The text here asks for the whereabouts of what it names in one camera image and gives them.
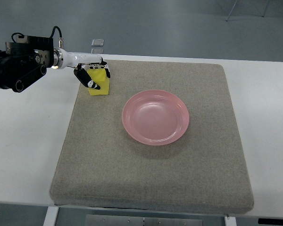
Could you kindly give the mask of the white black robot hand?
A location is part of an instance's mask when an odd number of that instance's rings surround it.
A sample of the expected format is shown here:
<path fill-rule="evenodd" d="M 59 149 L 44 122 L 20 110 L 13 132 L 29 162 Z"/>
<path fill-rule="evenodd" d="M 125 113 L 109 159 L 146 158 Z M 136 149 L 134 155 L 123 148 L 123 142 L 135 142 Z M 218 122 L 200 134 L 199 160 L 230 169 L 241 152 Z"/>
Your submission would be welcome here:
<path fill-rule="evenodd" d="M 55 48 L 53 52 L 53 69 L 74 69 L 76 78 L 87 88 L 100 90 L 98 85 L 83 68 L 88 65 L 91 69 L 104 69 L 106 77 L 110 78 L 110 71 L 107 62 L 100 55 L 92 53 L 67 52 L 62 48 Z"/>

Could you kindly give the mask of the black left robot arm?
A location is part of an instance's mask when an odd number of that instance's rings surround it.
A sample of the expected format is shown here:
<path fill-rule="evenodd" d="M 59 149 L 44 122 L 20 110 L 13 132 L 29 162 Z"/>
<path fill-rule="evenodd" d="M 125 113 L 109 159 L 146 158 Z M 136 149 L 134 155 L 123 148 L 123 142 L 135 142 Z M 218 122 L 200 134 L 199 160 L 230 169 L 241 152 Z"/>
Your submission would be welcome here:
<path fill-rule="evenodd" d="M 58 63 L 53 36 L 59 33 L 59 46 L 63 47 L 62 32 L 54 26 L 50 37 L 28 36 L 20 32 L 11 35 L 5 50 L 0 50 L 0 89 L 20 93 L 42 78 L 47 69 Z"/>

